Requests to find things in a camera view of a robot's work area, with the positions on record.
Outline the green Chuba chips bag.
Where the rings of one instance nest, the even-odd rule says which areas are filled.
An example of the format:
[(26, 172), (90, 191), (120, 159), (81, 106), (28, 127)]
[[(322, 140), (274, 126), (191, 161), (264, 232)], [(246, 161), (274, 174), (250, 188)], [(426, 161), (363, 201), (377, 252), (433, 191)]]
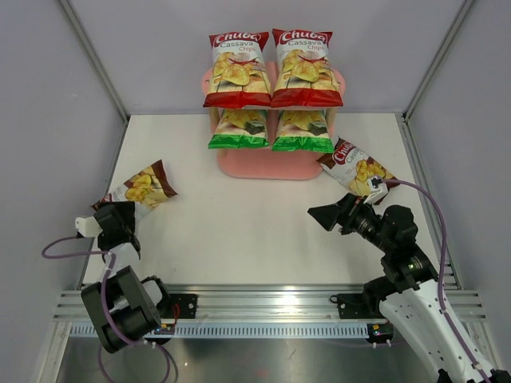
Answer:
[(208, 148), (266, 148), (268, 145), (266, 110), (224, 109)]
[(332, 153), (334, 145), (329, 135), (326, 113), (323, 110), (281, 111), (272, 150)]

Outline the red Chuba chips bag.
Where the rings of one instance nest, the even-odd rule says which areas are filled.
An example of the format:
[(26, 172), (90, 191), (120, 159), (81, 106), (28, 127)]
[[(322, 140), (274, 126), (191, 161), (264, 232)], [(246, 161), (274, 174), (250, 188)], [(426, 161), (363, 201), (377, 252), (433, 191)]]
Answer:
[(204, 106), (268, 108), (271, 82), (263, 59), (269, 33), (231, 31), (209, 37), (213, 66)]
[(343, 106), (329, 60), (331, 31), (273, 29), (278, 77), (271, 106), (331, 108)]

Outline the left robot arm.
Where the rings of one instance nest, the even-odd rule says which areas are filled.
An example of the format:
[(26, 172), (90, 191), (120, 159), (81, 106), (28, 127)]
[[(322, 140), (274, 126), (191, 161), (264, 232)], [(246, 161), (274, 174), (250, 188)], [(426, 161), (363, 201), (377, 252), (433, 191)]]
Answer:
[(172, 311), (172, 297), (156, 276), (139, 279), (141, 260), (134, 202), (102, 202), (92, 218), (99, 226), (97, 246), (105, 262), (101, 281), (81, 292), (89, 319), (109, 353), (137, 344), (162, 325)]

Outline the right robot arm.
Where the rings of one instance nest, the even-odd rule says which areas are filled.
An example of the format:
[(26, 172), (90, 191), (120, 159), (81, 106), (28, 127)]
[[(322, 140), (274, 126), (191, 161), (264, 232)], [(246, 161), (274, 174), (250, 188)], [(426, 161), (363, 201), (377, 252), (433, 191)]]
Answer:
[(377, 214), (363, 198), (346, 194), (308, 214), (326, 231), (358, 234), (383, 252), (384, 275), (363, 286), (356, 305), (383, 316), (404, 337), (436, 382), (508, 382), (479, 350), (447, 297), (440, 275), (416, 242), (418, 227), (408, 207)]

